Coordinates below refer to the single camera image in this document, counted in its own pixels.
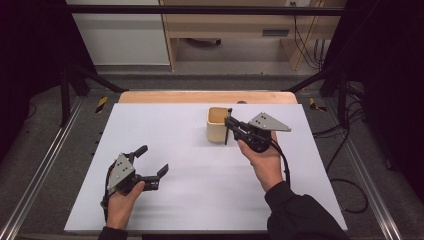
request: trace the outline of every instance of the person's left hand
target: person's left hand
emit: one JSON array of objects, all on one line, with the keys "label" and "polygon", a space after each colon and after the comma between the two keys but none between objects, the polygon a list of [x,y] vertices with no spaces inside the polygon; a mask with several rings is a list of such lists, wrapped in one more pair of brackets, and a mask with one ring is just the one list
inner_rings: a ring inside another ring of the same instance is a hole
[{"label": "person's left hand", "polygon": [[144,182],[137,183],[127,196],[115,192],[109,197],[106,227],[125,230],[135,201],[144,189]]}]

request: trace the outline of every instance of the black sleeve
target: black sleeve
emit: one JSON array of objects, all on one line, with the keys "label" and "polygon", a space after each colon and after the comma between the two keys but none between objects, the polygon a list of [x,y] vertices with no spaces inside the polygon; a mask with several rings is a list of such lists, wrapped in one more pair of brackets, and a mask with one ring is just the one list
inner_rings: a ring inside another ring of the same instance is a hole
[{"label": "black sleeve", "polygon": [[126,240],[128,237],[127,231],[103,227],[98,240]]},{"label": "black sleeve", "polygon": [[336,220],[314,198],[293,193],[280,182],[265,194],[271,208],[271,239],[349,239]]}]

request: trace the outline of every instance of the human hand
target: human hand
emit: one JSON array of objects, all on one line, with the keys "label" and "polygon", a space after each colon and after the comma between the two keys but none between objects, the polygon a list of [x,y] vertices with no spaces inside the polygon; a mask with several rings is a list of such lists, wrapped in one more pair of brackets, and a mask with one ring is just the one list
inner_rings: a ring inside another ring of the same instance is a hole
[{"label": "human hand", "polygon": [[[271,132],[272,139],[277,142],[277,134],[275,131]],[[249,148],[249,146],[242,140],[237,141],[241,153],[250,161],[253,166],[256,177],[261,182],[262,188],[267,192],[277,183],[283,181],[283,174],[281,172],[281,158],[280,153],[270,146],[265,152],[257,153]]]},{"label": "human hand", "polygon": [[127,228],[134,203],[143,192],[144,184],[143,181],[137,183],[127,196],[115,192],[109,197],[107,227],[121,230]]}]

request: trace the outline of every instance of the white table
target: white table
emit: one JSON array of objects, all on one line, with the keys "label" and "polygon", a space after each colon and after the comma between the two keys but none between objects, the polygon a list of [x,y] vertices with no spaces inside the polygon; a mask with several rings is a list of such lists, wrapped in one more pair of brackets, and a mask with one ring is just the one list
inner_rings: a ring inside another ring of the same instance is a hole
[{"label": "white table", "polygon": [[211,106],[233,108],[247,122],[266,112],[292,128],[278,132],[292,189],[313,196],[347,230],[303,108],[298,104],[116,104],[72,209],[65,231],[99,232],[105,225],[99,203],[107,168],[119,153],[142,145],[149,150],[134,166],[137,174],[169,172],[158,191],[144,192],[134,206],[129,231],[141,233],[259,233],[270,210],[248,160],[230,134],[227,146],[208,142]]}]

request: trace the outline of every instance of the black cable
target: black cable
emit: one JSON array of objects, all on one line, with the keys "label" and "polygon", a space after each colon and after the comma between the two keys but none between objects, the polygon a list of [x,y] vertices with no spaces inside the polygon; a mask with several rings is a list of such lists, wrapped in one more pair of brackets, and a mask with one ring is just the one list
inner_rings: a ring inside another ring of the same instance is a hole
[{"label": "black cable", "polygon": [[[312,60],[311,56],[309,55],[308,49],[306,48],[306,44],[303,42],[302,36],[300,35],[299,30],[297,29],[296,16],[293,16],[293,18],[294,18],[294,43],[296,44],[297,49],[299,49],[300,53],[302,54],[308,66],[314,69],[318,69],[317,64]],[[299,34],[299,38],[300,38],[300,41],[302,42],[303,47],[305,48],[306,55],[309,57],[309,60],[315,64],[315,66],[311,66],[308,59],[305,57],[305,54],[303,53],[302,49],[299,47],[299,44],[297,43],[297,34]]]},{"label": "black cable", "polygon": [[280,145],[278,145],[278,142],[275,141],[274,139],[272,139],[272,142],[270,143],[271,146],[273,148],[275,148],[275,150],[277,150],[277,152],[281,155],[281,157],[283,157],[283,164],[284,164],[284,173],[286,175],[286,182],[287,185],[289,186],[289,188],[291,187],[290,184],[290,170],[289,170],[289,164],[287,162],[286,156],[283,153],[283,150],[281,150]]},{"label": "black cable", "polygon": [[356,184],[352,181],[346,180],[346,179],[342,179],[342,178],[333,178],[333,179],[330,179],[330,182],[345,182],[345,183],[351,184],[361,192],[362,196],[365,199],[365,206],[363,208],[361,208],[359,210],[351,210],[351,209],[344,208],[342,206],[343,211],[346,211],[348,213],[359,214],[359,213],[364,213],[368,209],[369,201],[368,201],[367,194],[365,194],[365,191],[358,184]]},{"label": "black cable", "polygon": [[336,152],[334,153],[333,157],[331,158],[330,162],[328,163],[327,167],[325,168],[325,172],[328,173],[328,171],[330,170],[331,165],[333,164],[334,160],[337,157],[337,154],[340,152],[340,150],[342,149],[344,143],[346,142],[347,138],[349,137],[349,130],[347,130],[346,135],[342,141],[342,143],[339,145],[339,147],[337,148]]},{"label": "black cable", "polygon": [[[346,108],[347,110],[346,110],[346,114],[348,113],[348,111],[350,111],[350,107],[353,105],[353,104],[355,104],[355,103],[360,103],[360,101],[354,101],[354,102],[352,102],[352,103],[350,103],[349,105],[348,105],[348,107]],[[354,121],[356,121],[357,119],[354,119],[353,121],[351,120],[351,119],[353,119],[355,116],[357,116],[359,113],[363,113],[363,110],[362,109],[357,109],[356,111],[354,111],[350,116],[348,116],[346,119],[347,119],[347,129],[346,129],[346,134],[345,134],[345,137],[344,137],[344,139],[343,139],[343,141],[341,142],[341,144],[339,145],[339,147],[337,148],[337,150],[336,150],[336,152],[334,153],[334,155],[333,155],[333,157],[331,158],[331,160],[330,160],[330,162],[328,163],[328,165],[327,165],[327,167],[325,168],[325,172],[327,173],[327,175],[328,175],[328,171],[330,170],[330,167],[331,167],[331,165],[333,164],[333,162],[334,162],[334,160],[336,159],[336,156],[337,156],[337,154],[340,152],[340,150],[342,149],[342,147],[343,147],[343,145],[344,145],[344,143],[346,142],[346,140],[348,139],[348,137],[349,137],[349,133],[350,133],[350,124],[352,123],[352,122],[354,122]],[[342,178],[334,178],[334,179],[330,179],[330,182],[336,182],[336,181],[339,181],[339,182],[345,182],[345,183],[348,183],[348,184],[350,184],[350,185],[352,185],[352,186],[354,186],[354,187],[356,187],[360,192],[361,192],[361,194],[363,195],[363,197],[364,197],[364,199],[365,199],[365,206],[363,207],[363,208],[361,208],[361,209],[359,209],[359,210],[351,210],[351,209],[347,209],[347,208],[344,208],[342,205],[342,210],[343,211],[346,211],[346,212],[348,212],[348,213],[353,213],[353,214],[360,214],[360,213],[364,213],[367,209],[368,209],[368,205],[369,205],[369,201],[368,201],[368,197],[367,197],[367,195],[366,195],[366,193],[365,193],[365,191],[359,186],[359,185],[357,185],[356,183],[354,183],[354,182],[352,182],[352,181],[349,181],[349,180],[346,180],[346,179],[342,179]]]}]

